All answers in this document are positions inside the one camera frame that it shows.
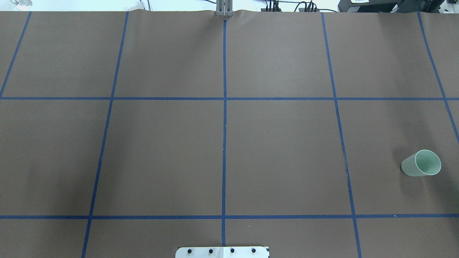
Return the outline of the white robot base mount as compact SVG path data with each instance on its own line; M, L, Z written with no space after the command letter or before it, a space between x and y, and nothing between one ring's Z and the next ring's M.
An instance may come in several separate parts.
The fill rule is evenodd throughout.
M269 258L269 248L263 246L182 247L176 258Z

